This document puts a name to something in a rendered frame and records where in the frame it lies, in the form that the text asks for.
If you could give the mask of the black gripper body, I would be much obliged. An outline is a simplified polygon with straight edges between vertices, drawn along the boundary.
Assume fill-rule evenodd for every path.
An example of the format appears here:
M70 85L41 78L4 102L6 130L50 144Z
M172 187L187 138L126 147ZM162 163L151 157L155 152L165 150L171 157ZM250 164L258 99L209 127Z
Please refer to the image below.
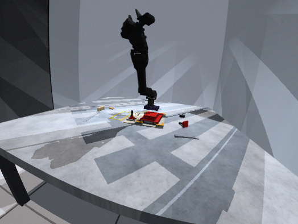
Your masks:
M144 38L147 38L146 35L144 34L144 31L145 29L143 28L144 25L152 25L152 23L155 22L155 17L152 16L151 14L149 13L145 13L142 15L142 17L139 20L139 25L140 25L140 31L139 33L144 37ZM127 34L126 36L122 35L122 32L121 32L121 37L122 38L125 38L125 39L129 39L129 36L130 34Z

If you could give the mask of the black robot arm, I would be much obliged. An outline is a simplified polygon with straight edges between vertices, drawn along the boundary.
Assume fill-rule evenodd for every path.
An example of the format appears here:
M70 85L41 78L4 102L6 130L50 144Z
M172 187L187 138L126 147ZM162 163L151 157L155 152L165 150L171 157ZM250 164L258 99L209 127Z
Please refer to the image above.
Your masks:
M133 45L131 49L131 60L134 64L134 68L137 70L138 78L138 93L146 96L148 104L146 106L154 107L154 100L157 98L156 90L146 87L146 66L148 64L148 46L146 39L139 33L139 22L134 22L130 18L127 18L123 27L121 28L122 35L126 36L130 34L129 41ZM135 53L135 54L134 54ZM141 53L141 54L138 54Z

